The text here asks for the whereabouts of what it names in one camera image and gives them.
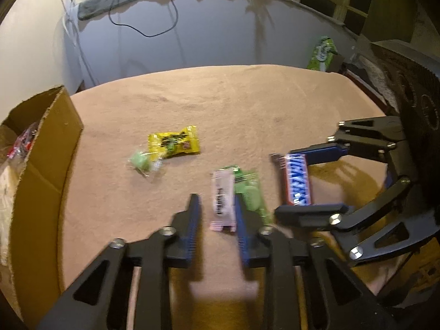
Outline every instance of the cardboard box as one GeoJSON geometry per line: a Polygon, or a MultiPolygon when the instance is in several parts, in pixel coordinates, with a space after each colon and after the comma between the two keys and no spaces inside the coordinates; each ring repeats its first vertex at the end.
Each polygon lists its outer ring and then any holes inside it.
{"type": "MultiPolygon", "coordinates": [[[[0,133],[12,130],[20,135],[39,120],[15,196],[11,196],[11,188],[3,191],[6,201],[0,204],[0,221],[9,231],[8,242],[1,247],[6,256],[0,263],[0,289],[30,329],[60,296],[59,212],[70,161],[83,129],[68,93],[58,87],[15,107],[0,133]]],[[[3,169],[3,182],[8,183],[10,170],[3,169]]]]}

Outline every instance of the yellow candy wrapper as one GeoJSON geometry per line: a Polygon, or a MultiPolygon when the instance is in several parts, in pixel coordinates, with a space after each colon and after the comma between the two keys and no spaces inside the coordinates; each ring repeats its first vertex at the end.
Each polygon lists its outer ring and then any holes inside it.
{"type": "Polygon", "coordinates": [[[170,157],[180,153],[192,154],[200,152],[197,128],[187,126],[180,133],[156,133],[148,135],[148,150],[150,153],[165,154],[170,157]]]}

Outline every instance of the green snack bag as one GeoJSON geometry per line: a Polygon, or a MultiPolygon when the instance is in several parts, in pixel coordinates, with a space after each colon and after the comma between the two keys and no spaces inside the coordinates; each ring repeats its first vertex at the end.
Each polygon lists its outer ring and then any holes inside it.
{"type": "Polygon", "coordinates": [[[235,174],[234,191],[242,194],[246,203],[246,207],[250,211],[257,212],[263,219],[264,224],[272,223],[272,215],[268,212],[261,192],[260,179],[258,172],[251,170],[243,172],[238,169],[235,174]]]}
{"type": "Polygon", "coordinates": [[[320,42],[313,49],[313,56],[310,60],[307,69],[313,71],[327,71],[334,55],[338,54],[333,39],[327,36],[322,36],[320,42]]]}

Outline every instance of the table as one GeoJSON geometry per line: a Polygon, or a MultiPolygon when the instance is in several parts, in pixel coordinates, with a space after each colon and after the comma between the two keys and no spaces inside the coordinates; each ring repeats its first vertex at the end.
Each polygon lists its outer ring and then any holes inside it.
{"type": "MultiPolygon", "coordinates": [[[[268,155],[326,141],[340,120],[382,115],[349,79],[276,65],[199,67],[121,79],[74,95],[84,131],[61,211],[60,268],[69,285],[115,237],[134,241],[167,225],[201,196],[202,239],[191,271],[172,270],[175,329],[258,329],[262,271],[244,273],[237,238],[208,229],[213,170],[256,168],[266,205],[279,205],[268,155]],[[201,153],[166,161],[151,181],[127,159],[153,132],[196,125],[201,153]]],[[[361,206],[380,191],[386,167],[346,156],[310,168],[315,203],[361,206]]],[[[378,287],[381,271],[362,275],[378,287]]]]}

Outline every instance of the white wall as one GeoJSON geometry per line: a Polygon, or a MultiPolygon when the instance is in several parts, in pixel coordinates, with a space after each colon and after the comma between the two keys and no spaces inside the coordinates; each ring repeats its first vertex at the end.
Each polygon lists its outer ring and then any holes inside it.
{"type": "Polygon", "coordinates": [[[82,76],[65,43],[61,0],[17,0],[0,24],[0,120],[22,100],[58,84],[78,89],[82,76]]]}
{"type": "MultiPolygon", "coordinates": [[[[79,40],[98,84],[144,73],[205,65],[277,64],[306,67],[320,36],[350,57],[353,35],[342,26],[285,0],[174,0],[179,22],[170,32],[142,37],[112,25],[107,13],[79,21],[79,40]]],[[[146,34],[172,26],[169,0],[137,0],[116,7],[113,20],[146,34]]],[[[92,87],[83,68],[86,87],[92,87]]]]}

